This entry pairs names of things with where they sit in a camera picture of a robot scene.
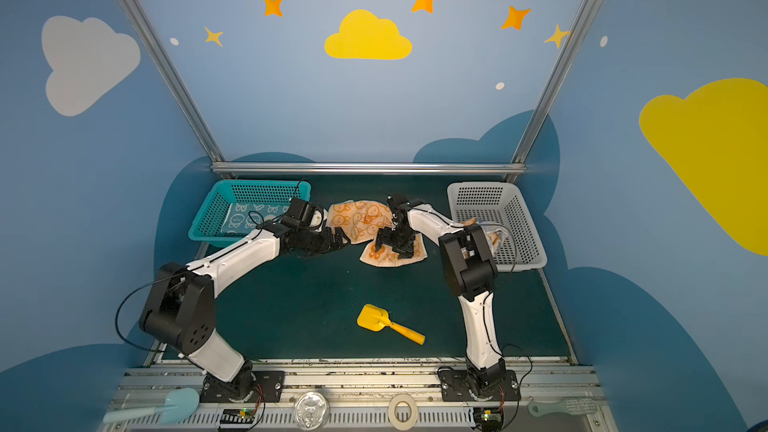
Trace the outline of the orange patterned towel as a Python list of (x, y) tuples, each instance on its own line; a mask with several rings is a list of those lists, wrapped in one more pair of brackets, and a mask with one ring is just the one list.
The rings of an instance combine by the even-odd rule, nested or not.
[(360, 260), (379, 268), (396, 268), (425, 260), (428, 255), (421, 234), (415, 236), (414, 254), (411, 258), (400, 258), (391, 246), (383, 245), (374, 249), (378, 231), (392, 227), (392, 213), (389, 207), (371, 200), (348, 200), (330, 206), (328, 225), (340, 227), (352, 244), (365, 243)]

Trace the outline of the blue bunny towel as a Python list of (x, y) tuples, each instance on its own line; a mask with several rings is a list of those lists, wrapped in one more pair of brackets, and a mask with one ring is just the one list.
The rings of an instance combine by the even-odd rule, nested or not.
[(225, 236), (245, 236), (265, 221), (270, 221), (288, 208), (280, 203), (234, 203), (229, 206), (220, 232)]

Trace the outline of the teal plastic basket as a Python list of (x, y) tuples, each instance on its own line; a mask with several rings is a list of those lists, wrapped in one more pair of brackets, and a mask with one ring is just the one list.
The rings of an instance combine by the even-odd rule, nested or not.
[(293, 197), (309, 200), (310, 193), (311, 185), (304, 180), (221, 180), (203, 200), (188, 237), (227, 247), (285, 213)]

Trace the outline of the grey plastic basket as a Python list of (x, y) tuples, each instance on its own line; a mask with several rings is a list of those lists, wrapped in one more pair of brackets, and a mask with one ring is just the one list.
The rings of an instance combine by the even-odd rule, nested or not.
[(482, 225), (506, 231), (494, 252), (500, 272), (542, 269), (547, 255), (521, 191), (511, 183), (458, 182), (447, 187), (451, 217), (475, 218)]

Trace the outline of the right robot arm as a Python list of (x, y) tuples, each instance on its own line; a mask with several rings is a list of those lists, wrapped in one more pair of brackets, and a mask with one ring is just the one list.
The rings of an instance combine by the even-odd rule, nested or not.
[(485, 232), (478, 224), (464, 225), (421, 201), (402, 195), (387, 198), (392, 225), (377, 233), (374, 249), (388, 246), (400, 259), (415, 256), (416, 236), (439, 246), (443, 276), (458, 297), (464, 319), (467, 370), (482, 382), (506, 372), (492, 312), (496, 262)]

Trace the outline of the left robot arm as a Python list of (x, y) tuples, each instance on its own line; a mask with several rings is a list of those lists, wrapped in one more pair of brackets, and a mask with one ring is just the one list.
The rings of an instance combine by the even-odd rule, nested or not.
[(252, 365), (219, 334), (216, 299), (229, 286), (262, 264), (295, 250), (325, 254), (351, 239), (339, 227), (291, 227), (269, 221), (238, 242), (186, 265), (171, 262), (157, 282), (138, 320), (139, 328), (169, 345), (233, 394), (252, 387)]

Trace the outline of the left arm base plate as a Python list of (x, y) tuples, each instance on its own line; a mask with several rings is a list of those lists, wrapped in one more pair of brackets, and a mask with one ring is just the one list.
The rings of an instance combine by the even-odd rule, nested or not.
[(258, 400), (277, 403), (281, 399), (284, 380), (284, 371), (246, 370), (230, 382), (207, 373), (200, 392), (200, 401), (216, 404), (255, 403)]

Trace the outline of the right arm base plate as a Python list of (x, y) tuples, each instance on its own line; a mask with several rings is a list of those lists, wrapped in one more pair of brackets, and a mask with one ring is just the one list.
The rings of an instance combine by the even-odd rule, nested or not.
[(508, 370), (487, 381), (465, 369), (440, 367), (436, 371), (444, 402), (502, 402), (521, 398), (514, 371)]

